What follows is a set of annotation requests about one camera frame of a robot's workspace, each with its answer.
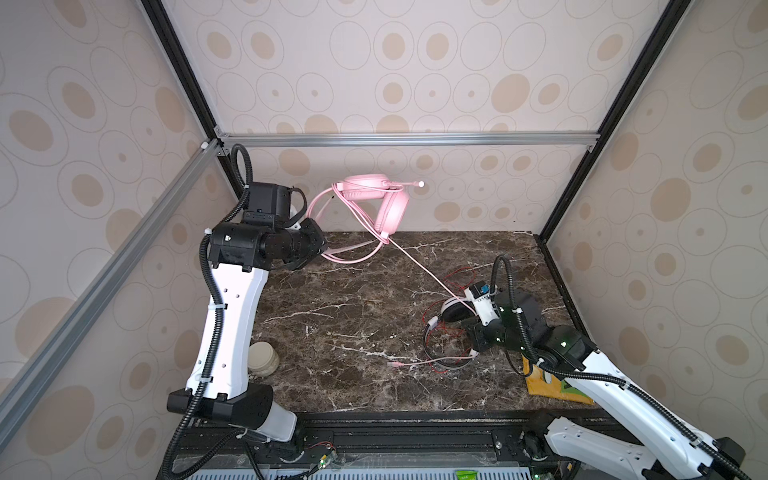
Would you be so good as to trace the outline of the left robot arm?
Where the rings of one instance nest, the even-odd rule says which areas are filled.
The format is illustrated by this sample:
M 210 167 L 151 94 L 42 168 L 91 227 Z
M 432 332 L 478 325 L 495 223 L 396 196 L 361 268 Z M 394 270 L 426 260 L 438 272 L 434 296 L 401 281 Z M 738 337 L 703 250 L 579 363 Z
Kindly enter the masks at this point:
M 243 189 L 236 206 L 205 231 L 199 263 L 210 293 L 199 353 L 185 387 L 172 392 L 169 411 L 181 414 L 164 454 L 161 479 L 186 479 L 199 471 L 229 441 L 276 442 L 296 454 L 302 440 L 298 418 L 274 400 L 271 386 L 249 380 L 248 350 L 255 315 L 270 271 L 295 271 L 325 252 L 324 232 L 306 211 L 291 211 L 291 197 L 302 191 L 254 179 L 252 162 L 241 144 L 231 148 L 233 166 Z M 181 440 L 196 419 L 229 426 L 196 463 L 174 471 Z

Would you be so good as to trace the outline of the pink headset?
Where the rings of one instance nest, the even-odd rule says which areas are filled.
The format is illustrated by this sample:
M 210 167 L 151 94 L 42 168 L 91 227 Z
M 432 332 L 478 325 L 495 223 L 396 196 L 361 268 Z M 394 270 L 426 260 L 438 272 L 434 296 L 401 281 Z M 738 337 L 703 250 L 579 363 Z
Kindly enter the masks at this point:
M 382 247 L 391 243 L 392 235 L 398 230 L 410 201 L 409 187 L 417 189 L 425 186 L 424 181 L 399 182 L 384 174 L 363 174 L 349 176 L 331 186 L 309 203 L 306 211 L 308 218 L 316 223 L 332 198 L 340 200 L 351 215 L 373 240 L 356 245 L 330 248 L 322 254 L 326 260 L 337 264 L 358 264 L 372 258 Z M 356 259 L 344 259 L 339 254 L 349 252 L 375 243 L 370 253 Z

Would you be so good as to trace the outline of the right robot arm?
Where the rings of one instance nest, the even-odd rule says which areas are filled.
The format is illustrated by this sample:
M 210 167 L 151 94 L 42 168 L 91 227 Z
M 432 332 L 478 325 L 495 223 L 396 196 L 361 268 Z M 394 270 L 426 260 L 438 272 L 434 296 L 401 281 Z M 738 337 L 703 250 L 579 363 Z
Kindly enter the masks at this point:
M 555 454 L 617 479 L 746 478 L 738 443 L 714 438 L 673 413 L 576 328 L 548 325 L 532 296 L 514 287 L 507 256 L 496 257 L 490 281 L 471 285 L 441 313 L 457 316 L 472 357 L 491 347 L 520 354 L 530 370 L 586 395 L 636 440 L 628 443 L 545 414 L 544 426 L 523 436 L 530 459 Z

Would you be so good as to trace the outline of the white black headphones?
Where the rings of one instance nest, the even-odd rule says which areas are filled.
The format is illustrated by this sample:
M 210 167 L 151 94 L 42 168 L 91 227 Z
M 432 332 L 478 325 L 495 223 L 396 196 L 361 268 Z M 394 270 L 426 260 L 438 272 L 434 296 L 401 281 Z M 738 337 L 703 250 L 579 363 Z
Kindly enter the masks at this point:
M 474 361 L 478 353 L 462 327 L 462 322 L 470 318 L 472 312 L 454 298 L 434 302 L 427 308 L 422 315 L 421 336 L 426 366 L 437 373 L 449 373 Z

